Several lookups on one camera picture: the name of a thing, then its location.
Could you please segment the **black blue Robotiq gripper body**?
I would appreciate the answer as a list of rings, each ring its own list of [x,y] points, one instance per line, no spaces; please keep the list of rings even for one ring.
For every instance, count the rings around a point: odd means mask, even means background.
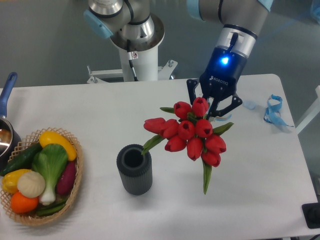
[[[199,77],[203,98],[223,101],[237,91],[247,58],[226,49],[214,48],[204,73]]]

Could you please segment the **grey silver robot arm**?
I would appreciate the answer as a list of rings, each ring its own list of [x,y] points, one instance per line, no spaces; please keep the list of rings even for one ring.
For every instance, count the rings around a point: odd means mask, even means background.
[[[223,27],[204,73],[187,81],[191,101],[195,90],[210,102],[207,119],[223,117],[242,104],[237,83],[264,22],[270,0],[189,0],[188,13],[201,21],[219,21]],[[88,26],[118,48],[126,82],[155,81],[158,47],[164,39],[162,21],[147,0],[90,0],[83,14]]]

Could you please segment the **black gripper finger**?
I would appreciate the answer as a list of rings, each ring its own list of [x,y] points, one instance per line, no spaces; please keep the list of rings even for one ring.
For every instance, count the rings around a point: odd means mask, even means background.
[[[188,79],[186,81],[189,101],[190,101],[191,105],[193,105],[195,99],[197,98],[196,88],[198,87],[199,83],[200,83],[200,79],[199,78],[196,78],[196,79],[191,79],[190,78],[190,79]]]
[[[212,120],[215,117],[223,117],[224,115],[228,114],[230,111],[234,110],[235,108],[239,107],[243,101],[242,99],[235,93],[232,95],[232,100],[230,105],[226,106],[223,109],[218,109],[220,101],[217,97],[213,98],[213,102],[210,105],[208,113],[206,115],[207,120]]]

